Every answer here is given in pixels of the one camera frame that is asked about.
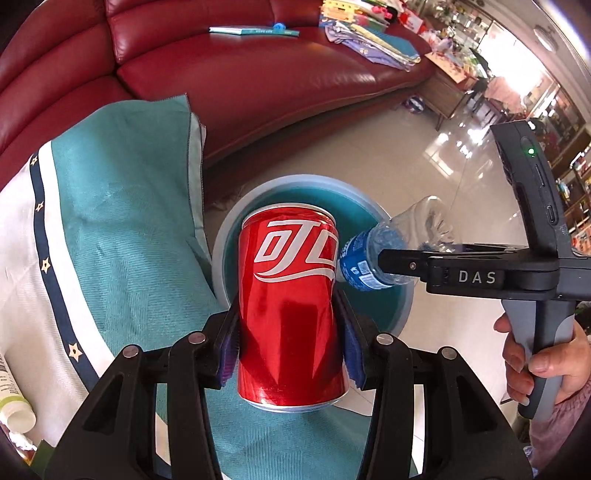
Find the gray handle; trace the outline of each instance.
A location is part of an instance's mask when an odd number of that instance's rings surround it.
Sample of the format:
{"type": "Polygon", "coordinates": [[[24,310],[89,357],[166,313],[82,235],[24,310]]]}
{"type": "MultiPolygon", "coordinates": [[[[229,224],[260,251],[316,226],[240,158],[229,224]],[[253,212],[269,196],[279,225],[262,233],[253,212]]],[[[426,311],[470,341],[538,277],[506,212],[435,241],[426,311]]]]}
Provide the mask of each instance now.
{"type": "MultiPolygon", "coordinates": [[[[509,317],[515,341],[531,355],[573,339],[574,302],[561,300],[526,301],[502,300],[509,317]]],[[[546,421],[552,415],[562,377],[540,378],[534,375],[534,389],[527,406],[519,405],[519,413],[526,419],[546,421]]]]}

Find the can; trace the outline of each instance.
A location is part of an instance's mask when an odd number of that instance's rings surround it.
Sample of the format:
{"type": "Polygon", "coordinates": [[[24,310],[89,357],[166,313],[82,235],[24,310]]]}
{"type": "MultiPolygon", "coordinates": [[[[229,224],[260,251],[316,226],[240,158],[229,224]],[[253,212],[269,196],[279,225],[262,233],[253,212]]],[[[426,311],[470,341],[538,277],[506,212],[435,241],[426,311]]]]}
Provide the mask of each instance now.
{"type": "Polygon", "coordinates": [[[339,238],[333,216],[277,203],[252,212],[238,241],[238,394],[255,407],[301,413],[349,388],[331,297],[339,238]]]}

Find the silver screw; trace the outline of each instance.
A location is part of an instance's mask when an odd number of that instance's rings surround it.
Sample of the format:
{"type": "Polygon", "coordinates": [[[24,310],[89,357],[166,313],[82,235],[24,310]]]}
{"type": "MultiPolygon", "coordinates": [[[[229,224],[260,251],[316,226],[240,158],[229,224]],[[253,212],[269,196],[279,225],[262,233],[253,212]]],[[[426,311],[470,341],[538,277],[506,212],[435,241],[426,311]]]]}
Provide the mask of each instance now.
{"type": "Polygon", "coordinates": [[[443,355],[443,358],[447,358],[448,360],[454,360],[457,358],[457,352],[448,346],[441,350],[441,354],[443,355]]]}
{"type": "Polygon", "coordinates": [[[192,343],[193,345],[199,345],[200,343],[203,343],[205,339],[206,337],[203,332],[193,332],[189,335],[189,343],[192,343]]]}
{"type": "Polygon", "coordinates": [[[139,353],[139,348],[135,345],[128,345],[123,349],[123,356],[125,358],[133,358],[139,353]]]}
{"type": "Polygon", "coordinates": [[[375,339],[380,345],[392,345],[394,343],[394,337],[389,333],[380,333],[375,339]]]}

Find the blue bottle label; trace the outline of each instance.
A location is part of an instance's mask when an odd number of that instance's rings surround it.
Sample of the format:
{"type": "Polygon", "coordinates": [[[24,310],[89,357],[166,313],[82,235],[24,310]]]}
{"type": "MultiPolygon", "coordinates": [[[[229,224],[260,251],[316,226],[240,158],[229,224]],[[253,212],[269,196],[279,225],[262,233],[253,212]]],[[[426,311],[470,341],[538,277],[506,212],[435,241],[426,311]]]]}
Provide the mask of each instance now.
{"type": "Polygon", "coordinates": [[[380,282],[371,271],[367,259],[367,243],[370,230],[350,239],[340,251],[339,265],[345,280],[357,290],[372,291],[390,288],[380,282]]]}

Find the bucket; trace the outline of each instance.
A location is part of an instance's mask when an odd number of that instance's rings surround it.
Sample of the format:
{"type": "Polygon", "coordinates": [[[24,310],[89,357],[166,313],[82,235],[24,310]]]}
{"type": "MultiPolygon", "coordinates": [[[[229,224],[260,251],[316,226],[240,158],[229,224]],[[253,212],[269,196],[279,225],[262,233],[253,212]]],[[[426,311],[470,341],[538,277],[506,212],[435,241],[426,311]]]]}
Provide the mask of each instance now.
{"type": "MultiPolygon", "coordinates": [[[[339,248],[357,233],[390,218],[363,192],[330,177],[289,175],[258,186],[230,210],[213,247],[213,289],[226,309],[238,293],[238,235],[242,221],[257,208],[272,203],[308,203],[330,212],[339,232],[339,248]]],[[[344,283],[339,285],[357,313],[373,318],[381,332],[400,334],[413,302],[413,283],[371,292],[357,291],[344,283]]]]}

